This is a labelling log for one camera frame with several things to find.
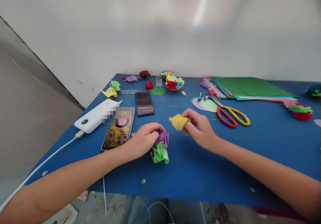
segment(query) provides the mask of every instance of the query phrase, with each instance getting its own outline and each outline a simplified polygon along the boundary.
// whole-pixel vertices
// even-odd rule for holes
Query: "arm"
[[[305,217],[321,219],[319,181],[219,138],[207,117],[194,110],[186,110],[183,116],[192,120],[186,123],[185,134],[190,134],[200,146],[236,164]]]
[[[158,123],[143,125],[127,143],[62,167],[19,191],[0,214],[0,223],[43,223],[116,167],[147,153]]]

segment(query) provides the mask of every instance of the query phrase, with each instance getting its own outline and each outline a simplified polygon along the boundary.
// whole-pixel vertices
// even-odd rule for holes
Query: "stack of colored paper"
[[[266,80],[253,77],[212,77],[203,80],[221,99],[284,101],[296,100],[294,97],[297,97]]]

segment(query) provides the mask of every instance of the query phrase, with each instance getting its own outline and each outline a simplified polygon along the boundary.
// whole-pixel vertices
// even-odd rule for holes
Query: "green paper circle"
[[[193,97],[192,99],[191,99],[191,103],[193,103],[193,99],[197,99],[198,97]]]
[[[213,100],[201,100],[201,106],[210,112],[217,112],[217,104]]]
[[[150,93],[153,95],[163,95],[165,94],[165,89],[163,89],[162,87],[154,87],[150,90]]]

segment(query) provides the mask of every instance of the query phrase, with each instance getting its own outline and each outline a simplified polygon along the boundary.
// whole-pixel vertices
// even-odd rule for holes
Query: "hand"
[[[159,137],[157,131],[166,131],[159,123],[149,123],[141,126],[135,135],[122,145],[131,159],[137,159],[146,154]]]
[[[192,109],[185,110],[182,116],[191,119],[191,122],[188,121],[185,124],[185,134],[190,134],[203,148],[217,153],[219,137],[214,133],[208,118]]]

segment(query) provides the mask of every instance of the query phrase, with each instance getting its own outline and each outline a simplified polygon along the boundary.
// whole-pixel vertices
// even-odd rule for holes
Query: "purple paper flower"
[[[200,86],[204,87],[204,88],[207,88],[207,89],[210,89],[211,86],[209,86],[205,81],[203,81],[202,83],[200,83]]]
[[[159,133],[159,137],[155,141],[154,145],[157,145],[159,142],[163,141],[165,143],[164,148],[168,148],[168,144],[169,144],[169,141],[170,141],[170,134],[167,131],[158,132],[158,133]]]
[[[123,77],[123,81],[126,81],[126,82],[136,82],[140,79],[141,79],[141,77],[138,77],[136,75],[129,75],[127,77]]]

